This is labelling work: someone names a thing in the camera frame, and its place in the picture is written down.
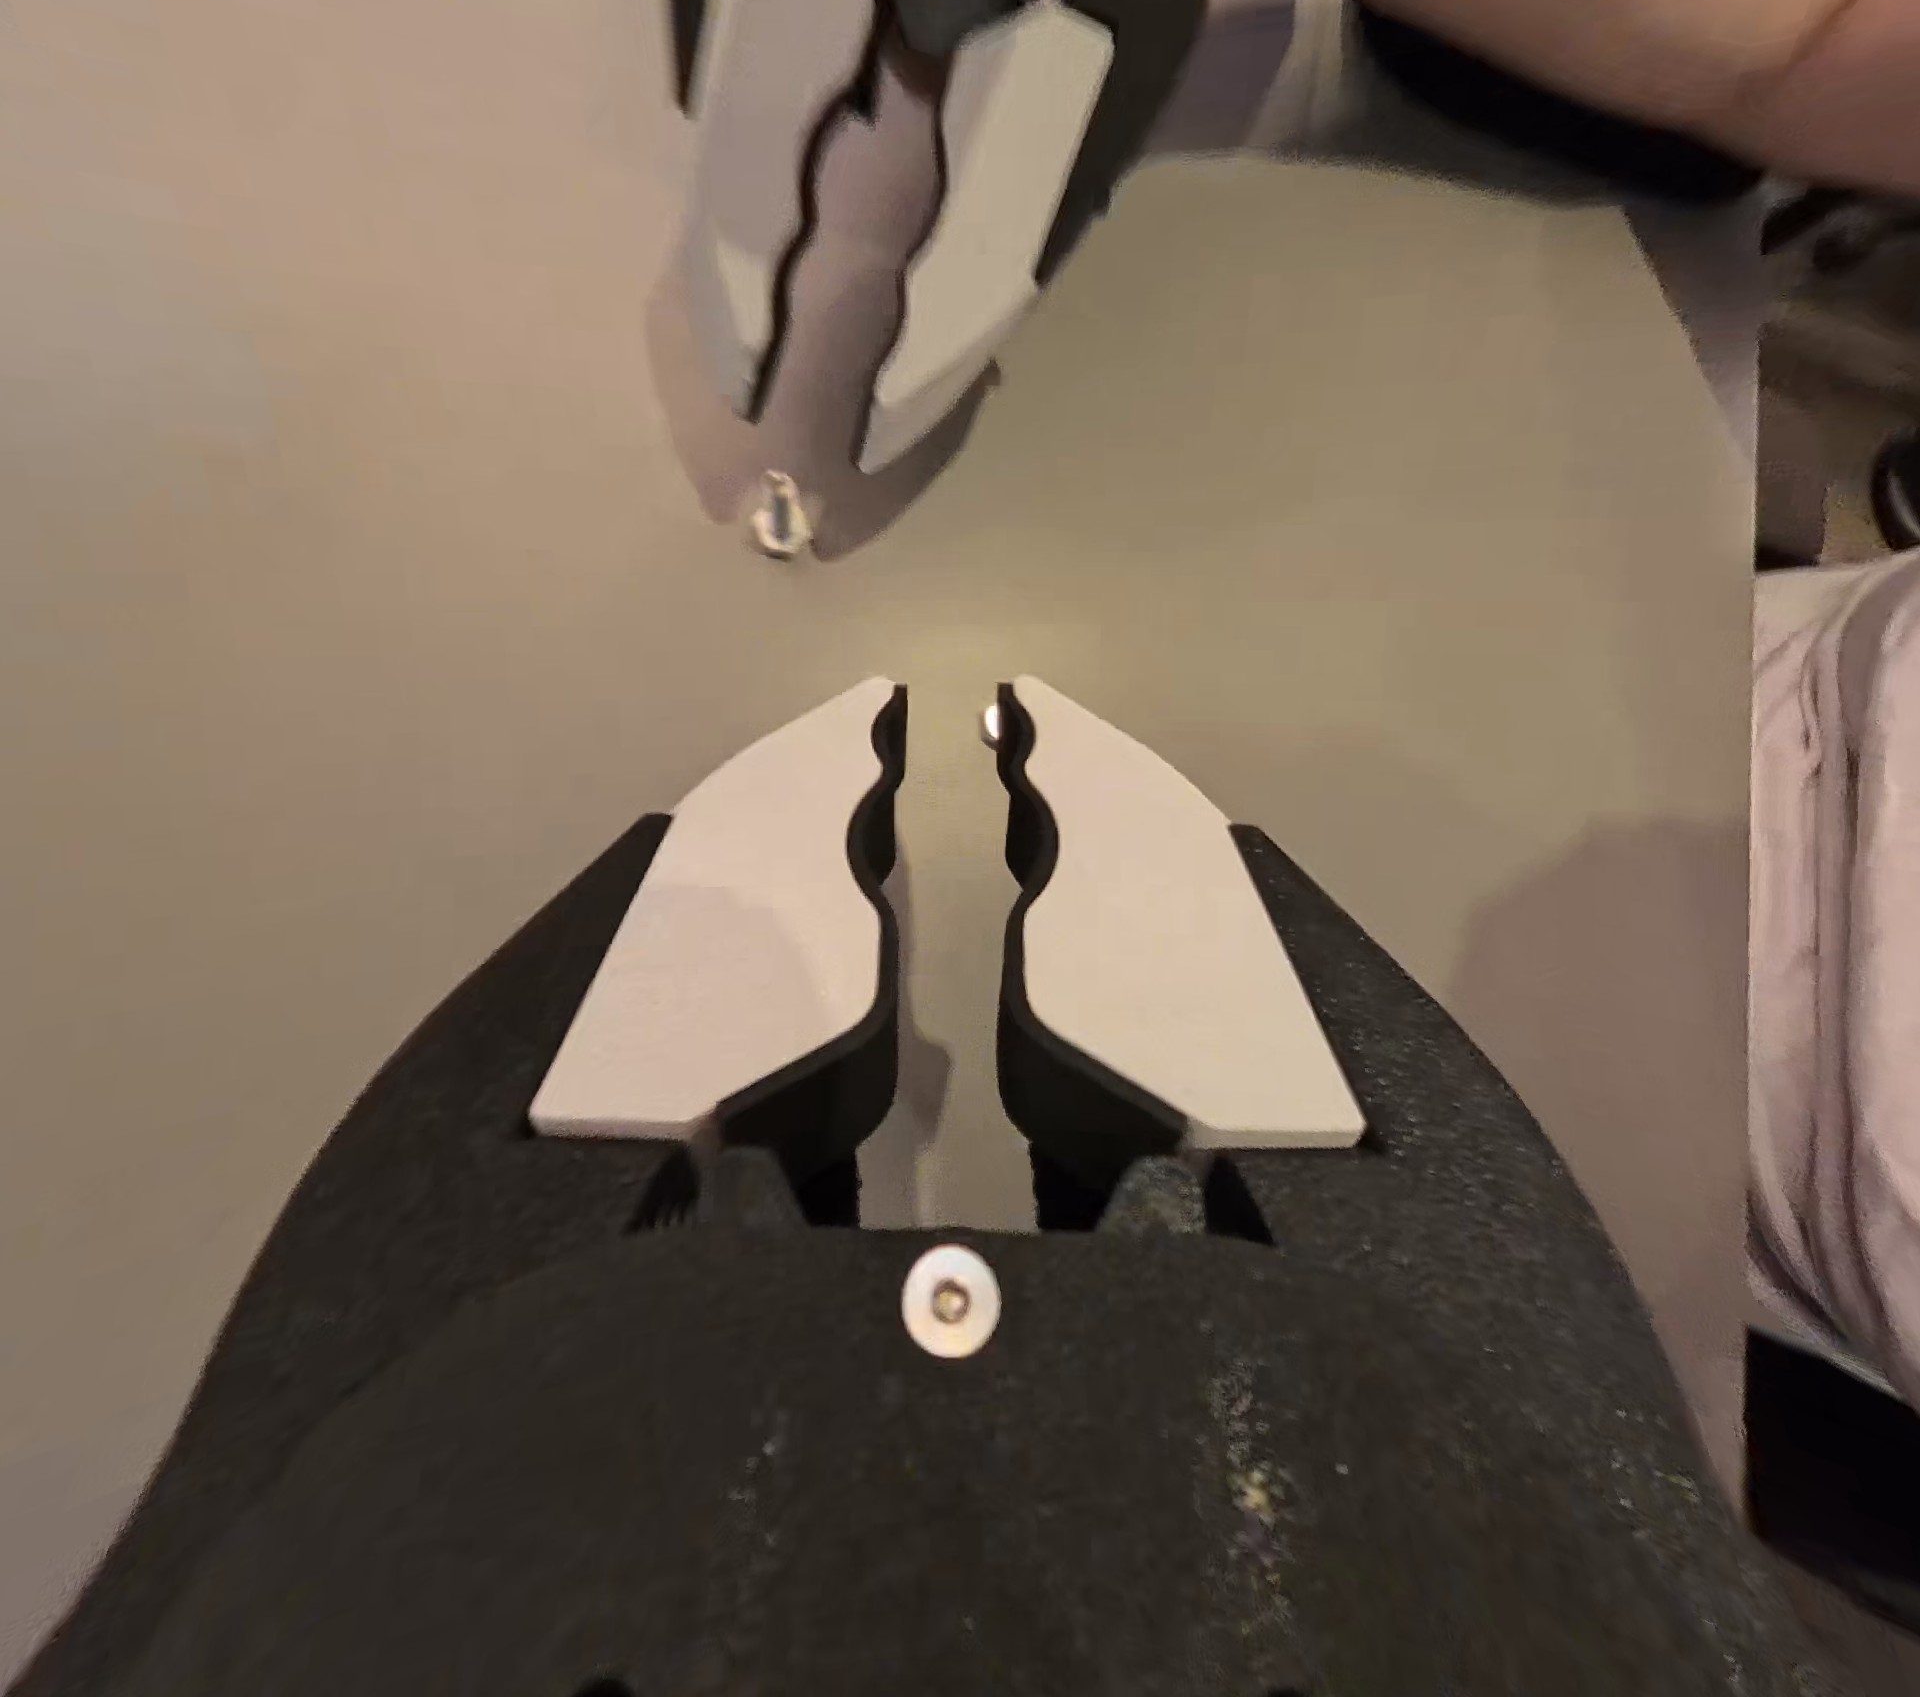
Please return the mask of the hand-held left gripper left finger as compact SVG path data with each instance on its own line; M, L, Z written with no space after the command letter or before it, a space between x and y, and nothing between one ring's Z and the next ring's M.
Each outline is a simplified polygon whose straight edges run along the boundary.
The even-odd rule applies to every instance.
M556 1138L858 1146L901 1073L907 689L867 677L672 810L529 1110Z

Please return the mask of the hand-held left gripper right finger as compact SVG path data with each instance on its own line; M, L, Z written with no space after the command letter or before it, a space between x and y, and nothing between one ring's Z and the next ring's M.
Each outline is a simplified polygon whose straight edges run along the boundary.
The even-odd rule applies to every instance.
M1002 1106L1037 1150L1350 1150L1355 1089L1231 820L1035 675L996 701L1008 793Z

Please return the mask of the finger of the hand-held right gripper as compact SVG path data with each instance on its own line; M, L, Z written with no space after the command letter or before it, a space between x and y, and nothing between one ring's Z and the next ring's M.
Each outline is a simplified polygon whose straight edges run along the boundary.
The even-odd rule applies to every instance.
M873 0L680 0L680 102L694 133L680 277L713 390L752 424L819 224L824 147L873 32Z
M938 198L901 276L861 472L890 468L937 430L1037 302L1113 56L1113 32L1066 0L1022 4L960 46L935 119Z

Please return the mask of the black wrist rest pad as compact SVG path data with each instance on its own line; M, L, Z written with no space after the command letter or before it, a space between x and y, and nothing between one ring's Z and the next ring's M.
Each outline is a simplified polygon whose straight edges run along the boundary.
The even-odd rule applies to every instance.
M1540 87L1366 0L1353 9L1357 41L1392 87L1501 148L1661 203L1731 206L1765 181L1762 166L1682 131Z

